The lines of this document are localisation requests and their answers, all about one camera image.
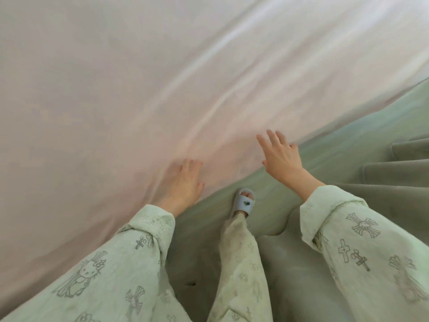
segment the pajama sleeve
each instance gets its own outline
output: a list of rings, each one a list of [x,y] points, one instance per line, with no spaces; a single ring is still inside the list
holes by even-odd
[[[107,243],[4,321],[148,322],[175,219],[146,205]]]
[[[323,254],[357,321],[428,319],[424,243],[332,185],[314,191],[300,220],[303,241]]]

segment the pajama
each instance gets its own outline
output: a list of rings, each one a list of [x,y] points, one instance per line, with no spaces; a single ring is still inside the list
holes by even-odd
[[[146,205],[109,242],[4,322],[190,322],[165,271],[175,219]],[[264,270],[243,215],[225,223],[210,322],[272,321]]]
[[[335,186],[301,206],[303,241],[321,252],[357,322],[429,321],[429,248]]]

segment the light blue slipper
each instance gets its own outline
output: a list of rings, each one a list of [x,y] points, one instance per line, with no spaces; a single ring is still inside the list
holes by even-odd
[[[244,195],[241,195],[242,192],[248,192],[251,195],[253,195],[253,198],[256,200],[255,194],[250,189],[239,189],[236,193],[236,197],[234,198],[234,204],[233,209],[231,210],[231,214],[229,218],[231,219],[234,216],[234,213],[237,210],[242,210],[245,213],[247,213],[248,216],[250,216],[250,213],[252,212],[253,205],[255,204],[255,200],[252,200],[248,197],[245,197]]]

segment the person's left hand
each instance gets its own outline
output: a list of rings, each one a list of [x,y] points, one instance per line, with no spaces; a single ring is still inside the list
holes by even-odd
[[[199,182],[202,161],[185,159],[180,172],[171,180],[164,197],[154,205],[179,216],[201,196],[204,183]]]

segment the white bedding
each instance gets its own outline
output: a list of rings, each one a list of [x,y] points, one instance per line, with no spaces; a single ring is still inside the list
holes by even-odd
[[[427,78],[428,0],[0,0],[0,316],[202,159],[203,196]]]

